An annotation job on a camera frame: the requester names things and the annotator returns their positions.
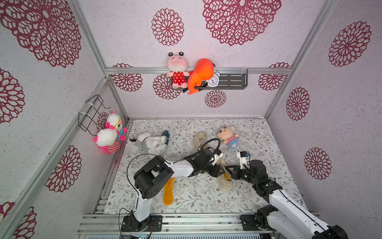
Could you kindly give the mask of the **beige lace sneaker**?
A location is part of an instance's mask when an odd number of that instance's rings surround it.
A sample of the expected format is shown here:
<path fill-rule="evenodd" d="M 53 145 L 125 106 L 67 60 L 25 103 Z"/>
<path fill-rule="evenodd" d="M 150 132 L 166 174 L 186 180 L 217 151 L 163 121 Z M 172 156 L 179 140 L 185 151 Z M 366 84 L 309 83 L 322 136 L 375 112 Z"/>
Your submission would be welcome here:
<path fill-rule="evenodd" d="M 199 131 L 194 137 L 194 151 L 198 152 L 200 148 L 207 142 L 207 134 L 205 131 Z"/>
<path fill-rule="evenodd" d="M 223 158 L 221 158 L 216 164 L 220 165 L 222 167 L 222 169 L 224 170 L 224 173 L 227 172 L 227 170 L 225 169 L 227 164 L 226 164 L 226 161 Z M 222 175 L 217 177 L 217 183 L 218 183 L 218 187 L 219 187 L 219 189 L 221 191 L 229 192 L 229 191 L 231 191 L 233 189 L 233 182 L 232 181 L 227 181 L 224 178 L 224 174 L 222 174 Z"/>

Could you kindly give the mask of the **yellow insole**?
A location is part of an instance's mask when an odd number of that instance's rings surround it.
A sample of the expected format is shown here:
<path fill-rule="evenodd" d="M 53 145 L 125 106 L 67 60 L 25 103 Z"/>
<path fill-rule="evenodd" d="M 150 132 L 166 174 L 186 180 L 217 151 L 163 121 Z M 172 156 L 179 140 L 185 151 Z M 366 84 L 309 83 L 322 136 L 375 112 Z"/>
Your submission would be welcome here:
<path fill-rule="evenodd" d="M 224 178 L 225 178 L 227 181 L 231 181 L 230 175 L 229 175 L 227 172 L 224 173 Z"/>
<path fill-rule="evenodd" d="M 166 206 L 171 205 L 174 202 L 174 183 L 175 178 L 170 178 L 164 186 L 163 203 Z"/>

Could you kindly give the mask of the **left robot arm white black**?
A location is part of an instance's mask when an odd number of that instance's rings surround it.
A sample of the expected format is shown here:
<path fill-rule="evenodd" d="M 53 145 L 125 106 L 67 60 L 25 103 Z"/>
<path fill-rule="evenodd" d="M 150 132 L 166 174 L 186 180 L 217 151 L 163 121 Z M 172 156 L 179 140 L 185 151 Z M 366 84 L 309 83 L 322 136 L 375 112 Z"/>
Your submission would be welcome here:
<path fill-rule="evenodd" d="M 140 223 L 149 218 L 152 198 L 154 198 L 171 178 L 194 177 L 208 173 L 218 178 L 225 173 L 217 161 L 223 157 L 221 150 L 202 149 L 176 162 L 167 162 L 156 155 L 134 175 L 135 188 L 138 190 L 137 203 L 133 212 Z"/>

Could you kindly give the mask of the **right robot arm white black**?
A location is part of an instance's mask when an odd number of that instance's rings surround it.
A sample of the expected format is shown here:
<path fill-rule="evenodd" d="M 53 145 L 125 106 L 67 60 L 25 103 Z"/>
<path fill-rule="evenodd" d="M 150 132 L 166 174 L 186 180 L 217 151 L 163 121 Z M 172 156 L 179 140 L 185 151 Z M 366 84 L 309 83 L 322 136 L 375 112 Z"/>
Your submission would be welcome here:
<path fill-rule="evenodd" d="M 225 169 L 232 179 L 242 180 L 252 185 L 256 193 L 269 204 L 253 215 L 242 215 L 243 230 L 257 227 L 275 230 L 288 239 L 347 239 L 348 235 L 340 226 L 330 226 L 299 205 L 267 174 L 260 160 L 250 161 L 249 166 L 232 165 Z"/>

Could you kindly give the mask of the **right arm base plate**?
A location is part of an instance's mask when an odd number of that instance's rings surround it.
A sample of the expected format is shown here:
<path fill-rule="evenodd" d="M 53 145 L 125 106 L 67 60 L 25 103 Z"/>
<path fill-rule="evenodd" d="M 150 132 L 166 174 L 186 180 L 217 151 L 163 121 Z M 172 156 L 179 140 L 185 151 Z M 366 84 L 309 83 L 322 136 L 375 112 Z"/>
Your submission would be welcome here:
<path fill-rule="evenodd" d="M 240 220 L 244 231 L 266 231 L 270 228 L 266 216 L 258 213 L 241 215 Z"/>

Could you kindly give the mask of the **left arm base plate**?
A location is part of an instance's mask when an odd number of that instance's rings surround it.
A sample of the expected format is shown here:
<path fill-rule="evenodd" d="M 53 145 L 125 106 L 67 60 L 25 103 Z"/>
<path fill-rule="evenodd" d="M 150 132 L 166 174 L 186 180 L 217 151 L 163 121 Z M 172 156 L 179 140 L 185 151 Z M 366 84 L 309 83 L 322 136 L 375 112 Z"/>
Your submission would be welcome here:
<path fill-rule="evenodd" d="M 160 232 L 162 230 L 162 216 L 149 216 L 142 222 L 138 222 L 133 215 L 123 218 L 122 232 Z"/>

